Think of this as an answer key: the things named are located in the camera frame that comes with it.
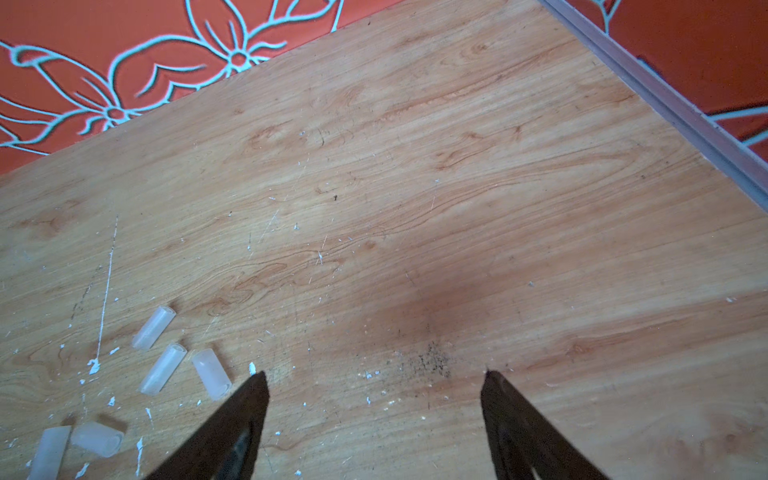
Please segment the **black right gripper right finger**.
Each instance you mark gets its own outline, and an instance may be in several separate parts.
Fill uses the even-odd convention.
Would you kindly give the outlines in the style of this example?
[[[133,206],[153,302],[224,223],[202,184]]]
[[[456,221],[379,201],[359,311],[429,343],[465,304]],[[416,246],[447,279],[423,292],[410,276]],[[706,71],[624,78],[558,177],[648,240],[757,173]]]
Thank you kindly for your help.
[[[500,372],[485,373],[481,409],[499,479],[604,479]]]

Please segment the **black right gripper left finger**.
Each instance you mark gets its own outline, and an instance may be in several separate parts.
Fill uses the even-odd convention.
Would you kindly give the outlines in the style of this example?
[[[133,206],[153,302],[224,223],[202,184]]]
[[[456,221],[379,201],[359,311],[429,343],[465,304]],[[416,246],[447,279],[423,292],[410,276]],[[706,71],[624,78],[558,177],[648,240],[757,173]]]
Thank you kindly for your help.
[[[249,479],[269,405],[266,374],[248,378],[149,479]]]

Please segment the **translucent pen cap two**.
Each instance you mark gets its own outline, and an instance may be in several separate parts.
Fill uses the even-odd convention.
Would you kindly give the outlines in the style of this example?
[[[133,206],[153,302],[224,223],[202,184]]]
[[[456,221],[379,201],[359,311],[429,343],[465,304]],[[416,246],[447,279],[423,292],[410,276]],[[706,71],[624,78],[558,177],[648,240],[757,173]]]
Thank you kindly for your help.
[[[156,396],[167,384],[181,364],[187,350],[180,344],[168,345],[142,380],[138,391],[144,395]]]

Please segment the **translucent pen cap one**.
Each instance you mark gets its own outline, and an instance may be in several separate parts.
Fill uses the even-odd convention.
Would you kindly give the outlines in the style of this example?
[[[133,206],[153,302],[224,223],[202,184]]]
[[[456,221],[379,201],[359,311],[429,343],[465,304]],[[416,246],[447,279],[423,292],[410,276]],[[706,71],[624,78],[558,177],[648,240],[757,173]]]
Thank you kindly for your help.
[[[133,337],[131,346],[148,351],[175,318],[176,311],[169,306],[159,306]]]

